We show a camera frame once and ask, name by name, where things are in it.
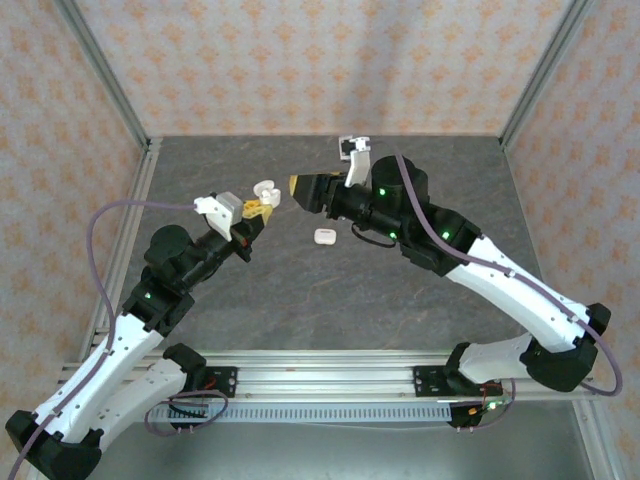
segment gray stone surface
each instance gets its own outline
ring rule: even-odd
[[[393,137],[429,174],[434,203],[459,211],[509,255],[538,275],[506,159],[489,137]],[[387,155],[375,147],[373,160]],[[493,342],[520,326],[467,289],[413,266],[399,249],[367,245],[347,221],[304,212],[288,195],[291,174],[346,169],[335,137],[165,138],[149,200],[191,203],[210,191],[244,199],[263,179],[283,201],[254,244],[253,260],[229,259],[194,291],[196,305],[169,337],[195,349],[448,349]],[[146,209],[123,298],[144,266],[153,232],[168,223],[193,238],[206,231],[192,213]],[[334,228],[333,247],[313,232]]]

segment small white object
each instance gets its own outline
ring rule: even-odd
[[[263,180],[253,186],[253,193],[260,200],[260,204],[271,205],[273,208],[280,205],[281,193],[275,186],[273,180]]]
[[[338,234],[330,228],[318,228],[313,234],[313,240],[318,245],[333,245],[336,243],[336,238]]]
[[[349,142],[353,144],[353,148],[347,155],[342,149],[342,144]],[[338,148],[340,150],[340,160],[351,161],[347,179],[344,186],[351,188],[353,185],[365,185],[371,170],[371,147],[369,146],[369,137],[353,138],[353,135],[346,135],[338,138]]]

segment orange floral wallpaper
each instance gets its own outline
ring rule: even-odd
[[[569,0],[79,0],[151,136],[498,135]]]
[[[613,312],[605,338],[626,383],[609,410],[629,478],[640,478],[639,52],[640,4],[596,2],[509,152],[544,276]],[[611,380],[606,362],[596,378]]]
[[[0,4],[0,420],[46,399],[96,299],[84,232],[140,150],[50,0]],[[96,230],[102,270],[119,214]],[[0,477],[16,453],[0,432]]]

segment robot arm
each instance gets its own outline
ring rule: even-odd
[[[234,253],[251,259],[252,243],[265,227],[274,202],[243,203],[229,192],[195,200],[210,230],[192,241],[177,225],[160,228],[145,252],[147,267],[116,318],[114,343],[97,373],[87,375],[107,351],[105,339],[77,372],[32,412],[19,410],[6,424],[20,451],[52,413],[53,418],[27,453],[27,460],[51,479],[85,479],[102,452],[132,422],[160,401],[181,391],[201,389],[205,360],[179,344],[140,379],[120,384],[138,362],[171,333],[194,304],[193,288],[209,279]],[[62,410],[60,401],[81,383],[84,387]]]
[[[340,139],[341,155],[368,138]],[[468,256],[507,267],[500,273],[466,262],[441,248],[425,232],[405,190],[396,158],[378,160],[362,175],[361,160],[351,157],[349,174],[291,177],[290,191],[303,209],[326,212],[328,218],[345,217],[360,231],[373,230],[400,245],[402,255],[424,269],[470,288],[513,317],[529,333],[488,345],[460,344],[445,372],[460,394],[477,393],[477,386],[499,378],[531,377],[558,391],[573,390],[589,373],[597,348],[594,339],[576,323],[589,324],[598,334],[607,327],[610,312],[600,304],[589,307],[565,298],[536,279],[502,253],[480,229],[459,213],[430,202],[427,174],[405,160],[420,207],[433,230],[447,245]],[[359,181],[347,185],[347,178]],[[545,296],[514,278],[524,276],[561,302],[571,318]]]

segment white 3d-printed part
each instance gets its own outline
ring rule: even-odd
[[[348,156],[342,151],[342,144],[344,142],[353,144],[353,148]],[[351,161],[351,166],[349,167],[349,172],[344,182],[344,186],[347,188],[351,188],[353,185],[365,185],[367,183],[367,177],[371,170],[371,158],[369,156],[371,147],[368,142],[369,137],[353,138],[352,135],[346,135],[338,138],[340,159],[343,161]]]
[[[271,205],[276,208],[280,205],[281,193],[275,188],[273,180],[263,180],[253,186],[253,193],[258,197],[262,205]]]

